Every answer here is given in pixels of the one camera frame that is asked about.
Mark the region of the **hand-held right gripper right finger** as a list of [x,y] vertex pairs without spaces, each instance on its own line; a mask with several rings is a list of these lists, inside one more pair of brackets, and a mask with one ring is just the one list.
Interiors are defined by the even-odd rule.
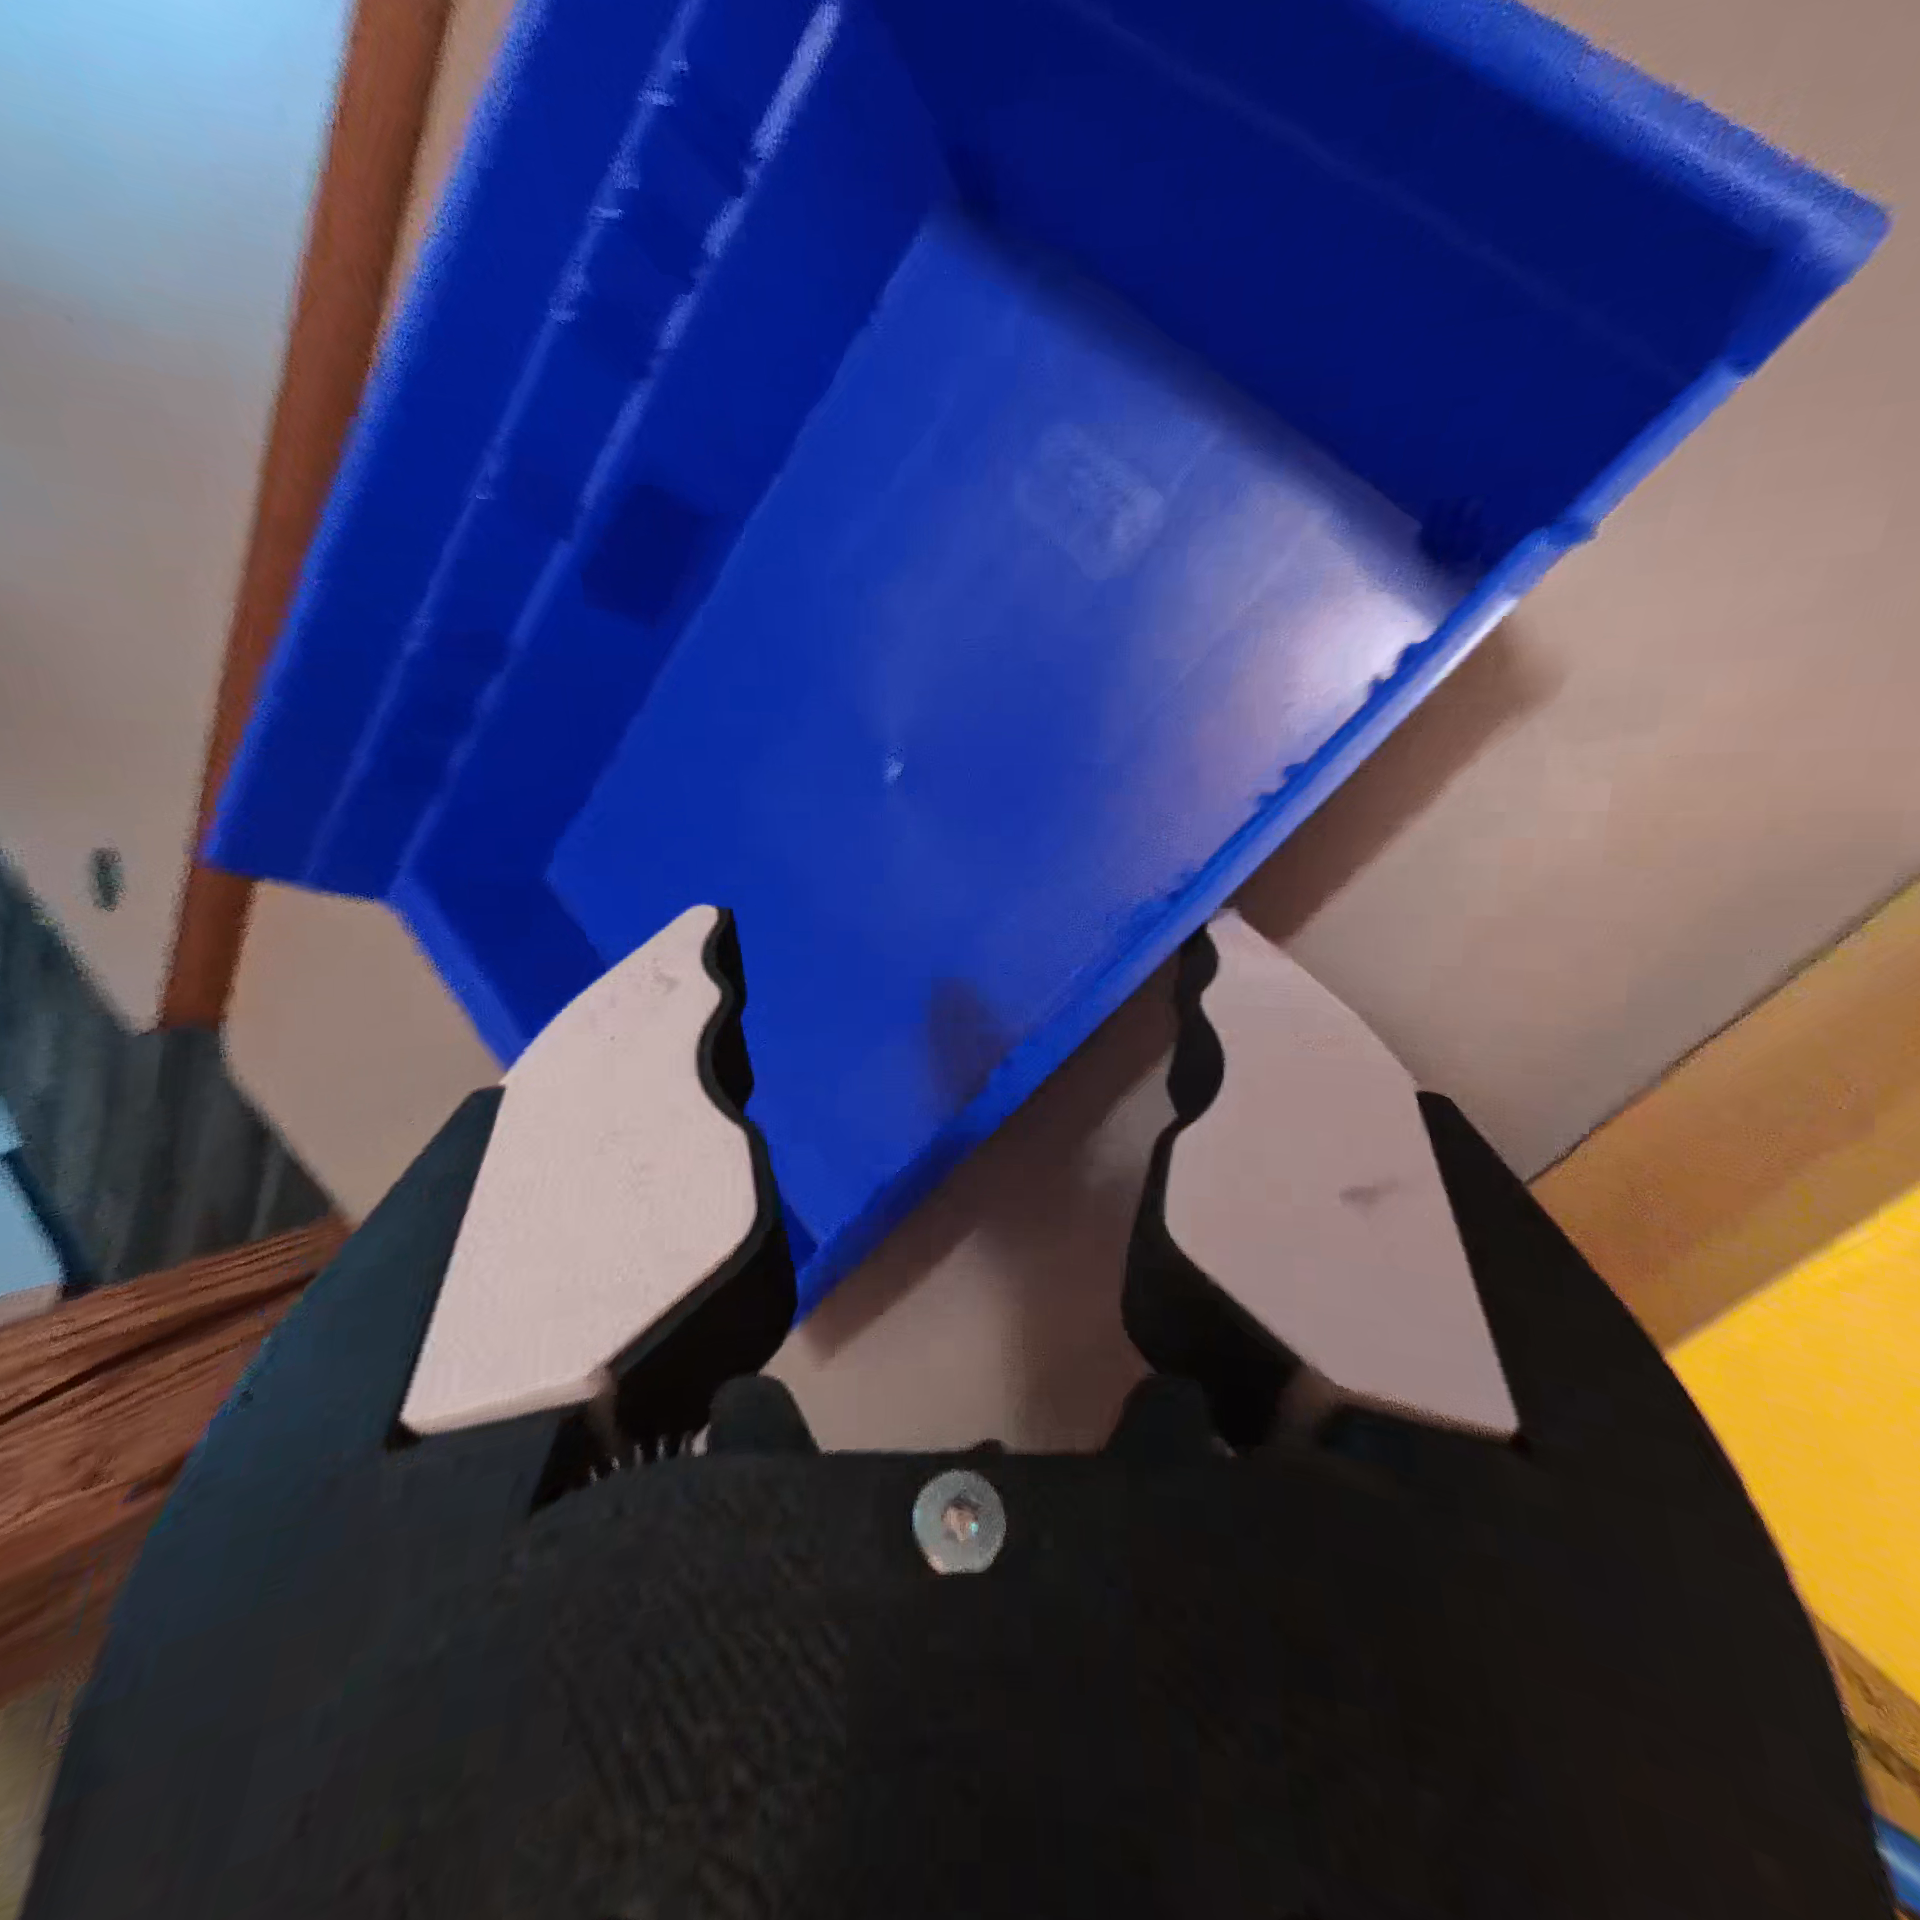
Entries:
[[1148,1367],[1192,1384],[1229,1450],[1344,1412],[1513,1442],[1409,1072],[1236,912],[1182,948],[1173,1003],[1171,1123],[1120,1285]]

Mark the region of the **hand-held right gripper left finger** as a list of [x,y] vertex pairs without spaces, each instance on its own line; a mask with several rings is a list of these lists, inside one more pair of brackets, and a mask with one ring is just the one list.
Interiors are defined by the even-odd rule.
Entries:
[[798,1313],[733,917],[696,904],[579,993],[505,1072],[399,1426],[558,1412],[676,1444]]

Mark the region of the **blue plastic bin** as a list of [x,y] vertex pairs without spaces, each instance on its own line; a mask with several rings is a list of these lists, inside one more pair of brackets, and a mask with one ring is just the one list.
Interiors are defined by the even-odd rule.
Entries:
[[206,858],[729,909],[808,1313],[1891,217],[1524,4],[519,4]]

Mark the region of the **yellow plastic bin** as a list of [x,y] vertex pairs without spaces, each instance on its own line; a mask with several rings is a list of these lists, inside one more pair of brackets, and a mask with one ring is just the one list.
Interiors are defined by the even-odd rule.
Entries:
[[1917,888],[1533,1183],[1709,1420],[1916,1885]]

